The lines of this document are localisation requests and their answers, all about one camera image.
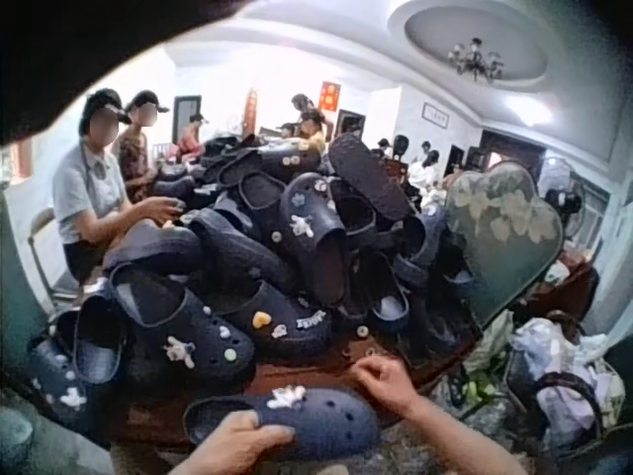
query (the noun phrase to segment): fan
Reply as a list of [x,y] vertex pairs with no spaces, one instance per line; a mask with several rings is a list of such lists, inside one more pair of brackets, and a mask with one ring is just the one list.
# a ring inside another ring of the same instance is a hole
[[572,165],[564,158],[546,158],[538,180],[538,192],[561,217],[566,238],[575,236],[585,218],[586,199],[585,185]]

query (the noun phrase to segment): ceiling light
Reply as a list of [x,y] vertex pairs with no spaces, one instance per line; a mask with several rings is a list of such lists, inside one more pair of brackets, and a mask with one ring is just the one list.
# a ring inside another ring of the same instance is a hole
[[448,59],[457,69],[458,74],[472,72],[476,81],[479,76],[484,76],[492,84],[495,79],[500,79],[503,73],[503,63],[499,53],[489,52],[488,61],[486,61],[482,54],[482,41],[479,38],[473,38],[468,52],[464,45],[459,43],[455,45],[453,50],[448,52]]
[[547,106],[531,97],[508,97],[505,100],[505,105],[529,127],[533,127],[535,124],[547,124],[552,120],[552,112]]

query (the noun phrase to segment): doorway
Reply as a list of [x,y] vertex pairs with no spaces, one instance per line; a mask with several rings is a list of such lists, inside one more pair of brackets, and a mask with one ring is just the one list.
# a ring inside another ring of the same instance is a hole
[[455,168],[464,168],[462,160],[464,159],[464,150],[459,146],[451,145],[451,152],[448,154],[448,162],[446,163],[446,171],[444,176],[452,175]]
[[341,109],[338,111],[338,120],[336,121],[336,132],[334,133],[334,138],[336,139],[342,134],[353,131],[357,127],[360,128],[359,139],[362,139],[363,129],[365,129],[365,116]]
[[182,130],[189,125],[189,118],[200,113],[202,96],[178,96],[174,99],[174,125],[172,143],[178,143]]

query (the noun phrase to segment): table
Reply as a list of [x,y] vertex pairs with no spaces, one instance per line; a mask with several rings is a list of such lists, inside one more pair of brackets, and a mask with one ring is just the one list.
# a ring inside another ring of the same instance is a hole
[[[95,282],[101,275],[96,269],[88,283]],[[428,360],[410,369],[411,380],[420,394],[428,394],[439,379],[459,365],[475,347],[480,333],[476,327],[463,335],[461,346],[446,358]],[[338,334],[330,348],[321,354],[310,366],[285,366],[283,364],[258,364],[255,375],[244,390],[244,394],[269,394],[273,389],[288,385],[306,387],[331,387],[351,389],[363,395],[376,409],[383,427],[398,421],[398,418],[380,407],[358,386],[348,369],[355,361],[368,353],[400,357],[394,341],[380,335],[369,335],[365,339],[355,332]],[[105,437],[120,444],[149,444],[175,452],[191,449],[189,439],[182,428],[182,417],[189,404],[196,400],[186,389],[176,392],[168,401],[148,405],[132,401],[124,416],[112,419],[106,428]]]

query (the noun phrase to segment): desk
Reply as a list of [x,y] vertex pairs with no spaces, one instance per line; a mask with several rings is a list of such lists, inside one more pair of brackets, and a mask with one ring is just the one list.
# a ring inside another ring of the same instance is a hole
[[[96,280],[100,272],[93,273]],[[450,357],[429,360],[411,371],[411,379],[420,394],[428,394],[439,379],[461,363],[475,347],[479,333],[475,330],[464,334],[461,347]],[[332,387],[351,389],[363,393],[348,372],[349,367],[368,352],[398,355],[393,342],[378,341],[369,335],[358,338],[355,333],[336,336],[330,349],[321,354],[311,366],[292,367],[281,364],[258,364],[255,376],[245,394],[262,395],[288,385],[307,387]],[[160,404],[145,406],[132,401],[122,419],[112,420],[106,429],[106,438],[114,443],[150,444],[171,451],[185,452],[191,449],[189,439],[182,429],[182,416],[186,407],[196,399],[187,390],[177,391],[175,396]],[[375,406],[384,427],[397,421],[395,416]]]

